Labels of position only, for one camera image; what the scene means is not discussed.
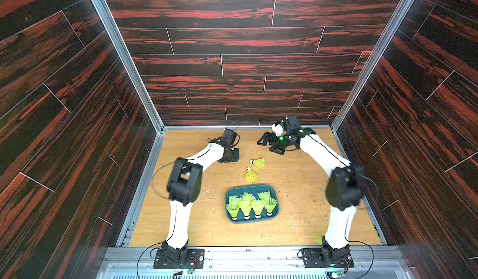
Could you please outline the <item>yellow shuttlecock twelve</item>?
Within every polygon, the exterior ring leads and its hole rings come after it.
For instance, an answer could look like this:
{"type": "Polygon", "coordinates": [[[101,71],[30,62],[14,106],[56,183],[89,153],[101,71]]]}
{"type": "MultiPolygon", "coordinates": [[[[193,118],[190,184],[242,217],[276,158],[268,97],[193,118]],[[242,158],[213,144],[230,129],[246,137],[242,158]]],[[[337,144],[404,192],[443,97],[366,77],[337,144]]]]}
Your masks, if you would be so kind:
{"type": "Polygon", "coordinates": [[[246,175],[245,175],[246,182],[253,184],[256,182],[257,179],[258,179],[258,175],[251,168],[247,168],[246,175]]]}

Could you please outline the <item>yellow shuttlecock ten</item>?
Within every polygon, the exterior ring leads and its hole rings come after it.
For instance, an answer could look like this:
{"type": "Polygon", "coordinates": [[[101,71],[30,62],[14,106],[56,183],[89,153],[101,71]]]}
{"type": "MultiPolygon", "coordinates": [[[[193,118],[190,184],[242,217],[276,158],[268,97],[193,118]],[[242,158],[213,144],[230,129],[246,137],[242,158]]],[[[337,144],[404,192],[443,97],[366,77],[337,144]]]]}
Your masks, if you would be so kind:
{"type": "Polygon", "coordinates": [[[252,159],[250,161],[252,165],[254,165],[256,168],[264,170],[265,169],[265,159],[260,158],[260,159],[252,159]]]}

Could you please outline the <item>yellow shuttlecock two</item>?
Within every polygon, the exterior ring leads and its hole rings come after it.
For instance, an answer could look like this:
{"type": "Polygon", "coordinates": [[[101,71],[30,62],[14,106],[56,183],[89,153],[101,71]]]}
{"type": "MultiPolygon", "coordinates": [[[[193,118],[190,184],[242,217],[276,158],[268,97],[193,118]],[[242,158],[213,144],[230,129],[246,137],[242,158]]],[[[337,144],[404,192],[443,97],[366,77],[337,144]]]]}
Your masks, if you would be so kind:
{"type": "Polygon", "coordinates": [[[248,193],[248,192],[244,192],[244,193],[243,193],[243,196],[242,196],[242,198],[241,198],[241,200],[242,200],[243,202],[249,202],[249,203],[250,203],[250,202],[255,201],[256,199],[255,199],[255,197],[254,197],[252,194],[250,194],[250,193],[248,193]]]}

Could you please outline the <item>yellow shuttlecock nine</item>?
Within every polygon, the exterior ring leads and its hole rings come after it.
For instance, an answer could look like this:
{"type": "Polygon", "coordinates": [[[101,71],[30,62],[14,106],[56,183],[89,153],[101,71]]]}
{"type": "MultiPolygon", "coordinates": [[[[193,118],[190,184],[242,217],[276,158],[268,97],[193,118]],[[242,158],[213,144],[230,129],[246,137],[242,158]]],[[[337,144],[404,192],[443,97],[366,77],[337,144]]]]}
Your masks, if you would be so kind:
{"type": "Polygon", "coordinates": [[[240,206],[240,210],[243,213],[243,218],[245,220],[249,220],[250,212],[251,212],[251,200],[246,200],[246,201],[241,200],[239,201],[239,206],[240,206]]]}

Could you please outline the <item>yellow shuttlecock eight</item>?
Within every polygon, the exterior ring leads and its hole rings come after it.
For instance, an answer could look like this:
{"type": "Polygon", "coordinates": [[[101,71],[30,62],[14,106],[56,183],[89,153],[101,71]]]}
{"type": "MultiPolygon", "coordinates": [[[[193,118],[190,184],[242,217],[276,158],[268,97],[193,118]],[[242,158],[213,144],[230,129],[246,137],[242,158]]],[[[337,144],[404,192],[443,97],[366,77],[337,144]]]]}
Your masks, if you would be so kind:
{"type": "Polygon", "coordinates": [[[231,217],[231,220],[237,221],[238,220],[238,214],[240,210],[240,199],[229,196],[228,197],[228,203],[226,205],[226,210],[229,213],[229,216],[231,217]]]}

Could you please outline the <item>yellow shuttlecock four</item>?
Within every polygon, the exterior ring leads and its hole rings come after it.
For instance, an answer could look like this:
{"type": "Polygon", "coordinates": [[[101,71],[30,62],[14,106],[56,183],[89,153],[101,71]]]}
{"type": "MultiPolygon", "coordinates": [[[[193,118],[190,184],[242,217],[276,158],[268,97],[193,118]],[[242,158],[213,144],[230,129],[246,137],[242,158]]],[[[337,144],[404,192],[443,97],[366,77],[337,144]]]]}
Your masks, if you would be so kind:
{"type": "Polygon", "coordinates": [[[254,211],[255,219],[260,219],[262,217],[262,212],[265,208],[263,201],[257,199],[251,202],[251,207],[252,207],[252,210],[254,211]]]}

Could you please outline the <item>yellow shuttlecock three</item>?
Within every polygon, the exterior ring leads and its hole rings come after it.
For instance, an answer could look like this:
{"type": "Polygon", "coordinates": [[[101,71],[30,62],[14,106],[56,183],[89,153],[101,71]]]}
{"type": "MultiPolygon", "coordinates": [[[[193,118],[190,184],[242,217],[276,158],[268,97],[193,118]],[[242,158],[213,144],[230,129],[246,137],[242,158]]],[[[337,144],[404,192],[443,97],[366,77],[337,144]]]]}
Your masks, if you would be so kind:
{"type": "Polygon", "coordinates": [[[262,192],[262,193],[258,193],[258,197],[259,197],[259,200],[267,203],[270,199],[270,192],[265,191],[265,192],[262,192]]]}

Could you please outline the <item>yellow shuttlecock one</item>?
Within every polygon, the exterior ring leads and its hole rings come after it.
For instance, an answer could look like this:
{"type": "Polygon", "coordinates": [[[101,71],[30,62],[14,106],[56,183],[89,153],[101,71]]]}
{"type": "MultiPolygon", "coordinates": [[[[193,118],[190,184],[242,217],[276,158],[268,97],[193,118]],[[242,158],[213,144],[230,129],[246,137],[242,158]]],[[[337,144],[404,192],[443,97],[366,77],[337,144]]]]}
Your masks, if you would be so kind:
{"type": "Polygon", "coordinates": [[[263,201],[263,203],[266,209],[267,216],[272,216],[278,201],[275,198],[267,198],[263,201]]]}

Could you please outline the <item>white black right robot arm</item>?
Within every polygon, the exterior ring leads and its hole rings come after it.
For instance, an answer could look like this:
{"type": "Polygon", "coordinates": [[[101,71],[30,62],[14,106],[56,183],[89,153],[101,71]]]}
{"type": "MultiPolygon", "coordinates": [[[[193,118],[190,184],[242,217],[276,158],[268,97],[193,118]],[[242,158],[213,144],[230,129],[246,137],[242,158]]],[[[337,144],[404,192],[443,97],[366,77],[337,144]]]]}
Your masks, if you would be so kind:
{"type": "Polygon", "coordinates": [[[284,154],[289,146],[294,145],[320,165],[329,176],[325,195],[331,207],[322,245],[328,245],[332,249],[349,246],[352,222],[364,196],[363,184],[359,182],[361,171],[338,155],[310,128],[300,128],[282,136],[266,132],[257,144],[269,146],[270,151],[277,154],[284,154]]]}

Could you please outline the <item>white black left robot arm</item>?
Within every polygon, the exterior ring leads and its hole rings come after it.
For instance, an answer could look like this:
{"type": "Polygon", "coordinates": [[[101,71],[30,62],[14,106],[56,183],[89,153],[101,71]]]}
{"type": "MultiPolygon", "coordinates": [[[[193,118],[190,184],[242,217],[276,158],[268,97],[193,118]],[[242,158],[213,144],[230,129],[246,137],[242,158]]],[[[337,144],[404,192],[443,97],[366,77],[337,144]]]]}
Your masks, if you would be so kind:
{"type": "Polygon", "coordinates": [[[169,232],[165,242],[173,249],[188,245],[188,226],[193,203],[199,197],[202,175],[212,164],[235,163],[240,159],[239,149],[210,143],[206,148],[189,158],[175,160],[167,192],[171,207],[169,232]]]}

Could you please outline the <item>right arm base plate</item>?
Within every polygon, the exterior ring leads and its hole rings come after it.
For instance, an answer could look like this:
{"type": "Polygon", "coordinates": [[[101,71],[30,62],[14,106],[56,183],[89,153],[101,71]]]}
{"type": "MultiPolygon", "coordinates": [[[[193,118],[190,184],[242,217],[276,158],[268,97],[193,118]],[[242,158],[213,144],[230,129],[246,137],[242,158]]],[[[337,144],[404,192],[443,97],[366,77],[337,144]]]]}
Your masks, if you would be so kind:
{"type": "Polygon", "coordinates": [[[303,261],[307,269],[349,269],[354,267],[349,246],[340,249],[333,249],[329,246],[303,248],[298,251],[297,257],[303,261]]]}

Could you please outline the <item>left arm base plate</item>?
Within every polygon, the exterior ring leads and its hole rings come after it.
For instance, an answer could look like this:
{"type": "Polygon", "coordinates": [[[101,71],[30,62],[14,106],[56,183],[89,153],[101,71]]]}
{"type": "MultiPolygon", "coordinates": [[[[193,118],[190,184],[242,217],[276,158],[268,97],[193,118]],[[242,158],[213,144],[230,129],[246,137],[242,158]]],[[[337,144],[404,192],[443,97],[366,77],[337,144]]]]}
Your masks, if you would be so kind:
{"type": "Polygon", "coordinates": [[[153,269],[203,269],[204,259],[204,249],[168,249],[167,251],[159,249],[154,258],[153,269]]]}

